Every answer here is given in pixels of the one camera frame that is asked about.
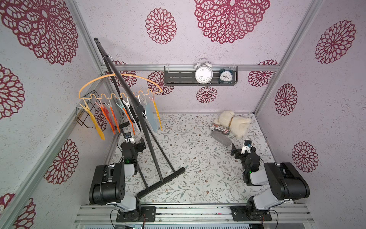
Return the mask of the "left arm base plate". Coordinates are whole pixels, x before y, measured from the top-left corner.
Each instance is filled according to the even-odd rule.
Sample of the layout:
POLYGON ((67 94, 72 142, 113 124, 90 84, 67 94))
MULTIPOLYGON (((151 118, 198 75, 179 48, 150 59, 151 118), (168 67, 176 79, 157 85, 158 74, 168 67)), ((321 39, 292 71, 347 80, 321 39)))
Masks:
POLYGON ((133 222, 155 222, 156 207, 140 207, 131 212, 122 212, 117 214, 116 222, 133 223, 133 222))

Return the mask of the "yellow shoe insole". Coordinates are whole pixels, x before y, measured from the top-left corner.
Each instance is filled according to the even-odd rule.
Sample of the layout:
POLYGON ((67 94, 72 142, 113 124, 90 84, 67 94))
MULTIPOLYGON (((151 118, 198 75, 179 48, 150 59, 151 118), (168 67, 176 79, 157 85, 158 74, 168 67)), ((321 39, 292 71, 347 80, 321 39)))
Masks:
POLYGON ((105 136, 104 136, 104 133, 103 131, 101 130, 101 128, 99 127, 97 121, 96 121, 96 118, 94 117, 94 115, 91 113, 89 107, 87 105, 83 106, 82 104, 79 104, 81 106, 81 108, 87 112, 87 114, 90 116, 96 130, 97 130, 97 133, 98 135, 100 136, 101 140, 105 140, 105 136))

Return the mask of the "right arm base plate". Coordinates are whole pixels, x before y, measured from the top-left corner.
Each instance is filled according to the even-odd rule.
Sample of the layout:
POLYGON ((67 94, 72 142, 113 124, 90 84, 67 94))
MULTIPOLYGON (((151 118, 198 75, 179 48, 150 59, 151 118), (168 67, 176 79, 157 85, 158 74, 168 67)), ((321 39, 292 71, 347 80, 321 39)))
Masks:
POLYGON ((230 210, 234 221, 272 221, 269 211, 247 206, 231 206, 230 210))

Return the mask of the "orange clip hanger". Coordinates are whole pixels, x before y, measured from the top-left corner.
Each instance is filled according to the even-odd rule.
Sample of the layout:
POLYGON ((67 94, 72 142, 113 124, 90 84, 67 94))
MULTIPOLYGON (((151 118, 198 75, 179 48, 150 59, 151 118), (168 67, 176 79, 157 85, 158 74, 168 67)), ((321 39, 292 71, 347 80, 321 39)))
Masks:
POLYGON ((78 92, 78 97, 82 99, 81 93, 82 91, 88 87, 89 85, 94 84, 97 81, 101 81, 104 78, 106 78, 106 82, 109 83, 109 78, 112 79, 112 83, 115 87, 115 90, 112 89, 112 92, 119 92, 120 93, 120 87, 115 81, 115 77, 117 77, 117 74, 123 71, 163 71, 164 65, 138 65, 138 64, 132 64, 132 65, 115 65, 113 59, 106 55, 102 58, 101 68, 102 72, 112 72, 112 74, 106 74, 102 75, 100 77, 97 77, 90 82, 86 83, 78 92))

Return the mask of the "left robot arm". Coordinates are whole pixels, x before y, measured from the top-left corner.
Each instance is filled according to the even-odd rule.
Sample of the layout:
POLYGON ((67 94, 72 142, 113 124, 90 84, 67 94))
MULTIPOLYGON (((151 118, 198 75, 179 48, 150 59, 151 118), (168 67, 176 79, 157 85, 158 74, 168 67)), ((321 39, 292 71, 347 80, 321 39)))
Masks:
POLYGON ((141 214, 140 200, 126 192, 125 179, 141 171, 138 153, 145 149, 143 138, 140 143, 124 142, 121 144, 122 162, 97 166, 89 191, 89 202, 92 205, 112 205, 123 213, 141 214))

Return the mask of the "black clothes rack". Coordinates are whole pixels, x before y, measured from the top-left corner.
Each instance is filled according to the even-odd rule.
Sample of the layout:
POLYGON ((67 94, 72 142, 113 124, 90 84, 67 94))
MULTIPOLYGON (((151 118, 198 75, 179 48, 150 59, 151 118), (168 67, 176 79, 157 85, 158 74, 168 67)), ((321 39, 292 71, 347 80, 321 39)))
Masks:
POLYGON ((132 103, 132 105, 131 105, 131 107, 132 107, 132 117, 133 118, 135 118, 135 117, 137 118, 137 120, 135 121, 135 123, 143 131, 143 134, 145 136, 146 143, 148 145, 149 151, 150 151, 151 156, 152 156, 152 159, 154 161, 156 170, 158 172, 158 176, 159 176, 159 179, 160 180, 158 182, 154 183, 151 186, 148 186, 147 183, 146 183, 146 180, 145 180, 144 176, 141 176, 142 177, 142 180, 144 182, 144 185, 145 185, 145 189, 143 189, 142 191, 140 191, 137 194, 137 197, 138 198, 142 198, 142 197, 145 197, 148 194, 152 193, 153 191, 157 190, 158 188, 162 187, 163 185, 169 183, 170 181, 172 181, 173 179, 177 178, 178 176, 182 175, 185 172, 185 168, 179 168, 178 170, 174 169, 172 163, 169 161, 167 155, 165 154, 165 152, 163 151, 162 147, 158 143, 156 137, 153 135, 152 130, 146 124, 146 121, 145 121, 145 118, 144 118, 144 111, 145 111, 145 109, 143 108, 143 105, 141 105, 141 103, 138 101, 138 99, 136 98, 136 96, 133 94, 133 92, 131 91, 130 87, 128 86, 128 84, 126 83, 126 81, 123 79, 123 75, 117 69, 117 67, 114 64, 112 58, 107 54, 107 52, 103 48, 103 46, 102 46, 101 42, 99 41, 99 39, 98 38, 94 38, 94 41, 95 41, 95 43, 97 45, 98 50, 101 53, 102 59, 106 63, 107 70, 109 72, 111 72, 111 74, 112 74, 111 75, 111 78, 112 79, 114 79, 115 77, 118 78, 118 80, 121 82, 121 85, 123 86, 125 92, 127 93, 127 95, 125 96, 126 99, 132 103), (163 157, 165 158, 165 160, 168 163, 169 167, 173 171, 172 174, 168 175, 167 177, 163 177, 163 175, 162 175, 162 172, 161 172, 161 169, 160 169, 160 166, 159 166, 159 163, 158 163, 158 160, 157 160, 155 151, 153 149, 153 144, 151 142, 152 139, 157 144, 157 146, 160 149, 163 157))

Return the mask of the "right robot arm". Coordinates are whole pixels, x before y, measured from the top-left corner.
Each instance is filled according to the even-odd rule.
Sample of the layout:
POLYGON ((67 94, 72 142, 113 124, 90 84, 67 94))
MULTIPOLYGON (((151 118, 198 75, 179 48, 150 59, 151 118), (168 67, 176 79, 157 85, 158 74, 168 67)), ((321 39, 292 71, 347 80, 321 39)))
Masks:
POLYGON ((243 180, 248 186, 269 185, 269 189, 248 199, 244 213, 254 220, 269 215, 272 207, 289 200, 310 196, 310 187, 292 163, 264 163, 260 169, 261 157, 250 140, 245 140, 241 149, 231 145, 231 155, 239 159, 244 169, 243 180))

